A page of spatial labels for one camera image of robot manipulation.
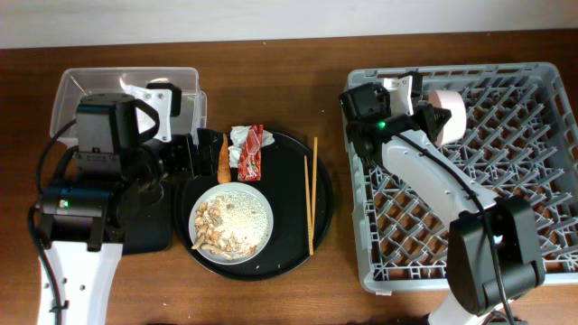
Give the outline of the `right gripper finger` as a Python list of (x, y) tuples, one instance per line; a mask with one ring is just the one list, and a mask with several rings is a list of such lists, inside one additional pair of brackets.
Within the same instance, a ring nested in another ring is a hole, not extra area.
[(428, 104), (423, 108), (425, 131), (432, 142), (436, 142), (438, 135), (452, 117), (449, 109), (435, 107)]
[(423, 78), (424, 75), (416, 70), (408, 71), (405, 77), (410, 76), (412, 78), (411, 94), (410, 98), (412, 104), (415, 107), (418, 102), (423, 98)]

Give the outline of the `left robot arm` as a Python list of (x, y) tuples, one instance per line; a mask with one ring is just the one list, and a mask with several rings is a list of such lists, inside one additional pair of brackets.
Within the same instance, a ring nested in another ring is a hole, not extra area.
[(124, 255), (172, 243), (178, 179), (216, 171), (221, 136), (200, 128), (162, 140), (181, 110), (124, 93), (83, 97), (70, 126), (78, 141), (30, 207), (28, 227), (42, 266), (41, 324), (101, 324)]

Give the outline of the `white tissue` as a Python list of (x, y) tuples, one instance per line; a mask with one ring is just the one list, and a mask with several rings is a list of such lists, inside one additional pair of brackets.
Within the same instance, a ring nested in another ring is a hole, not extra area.
[[(233, 126), (231, 128), (231, 132), (229, 134), (229, 138), (231, 140), (231, 145), (228, 147), (228, 156), (229, 156), (229, 167), (230, 168), (237, 168), (238, 162), (240, 159), (240, 155), (242, 152), (243, 145), (248, 137), (249, 126)], [(275, 139), (273, 134), (264, 131), (262, 137), (261, 146), (265, 147), (270, 144), (273, 144)]]

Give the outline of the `red snack wrapper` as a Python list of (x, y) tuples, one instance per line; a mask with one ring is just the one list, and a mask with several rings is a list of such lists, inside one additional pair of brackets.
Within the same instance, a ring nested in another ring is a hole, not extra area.
[(261, 180), (261, 145), (264, 127), (252, 125), (248, 129), (247, 139), (238, 161), (239, 181)]

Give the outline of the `orange carrot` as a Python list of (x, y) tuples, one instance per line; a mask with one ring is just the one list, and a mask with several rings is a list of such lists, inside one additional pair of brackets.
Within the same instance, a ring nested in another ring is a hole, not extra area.
[(229, 166), (228, 137), (223, 134), (223, 143), (219, 151), (219, 164), (217, 179), (219, 184), (231, 182), (231, 173)]

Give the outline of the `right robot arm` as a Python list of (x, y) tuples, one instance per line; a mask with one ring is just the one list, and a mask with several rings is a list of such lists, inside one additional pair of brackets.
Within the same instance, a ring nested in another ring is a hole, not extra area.
[(360, 160), (404, 181), (448, 230), (451, 291), (426, 323), (516, 323), (511, 302), (545, 280), (534, 211), (520, 196), (502, 199), (440, 153), (464, 137), (460, 93), (425, 94), (422, 74), (409, 71), (349, 88), (339, 100)]

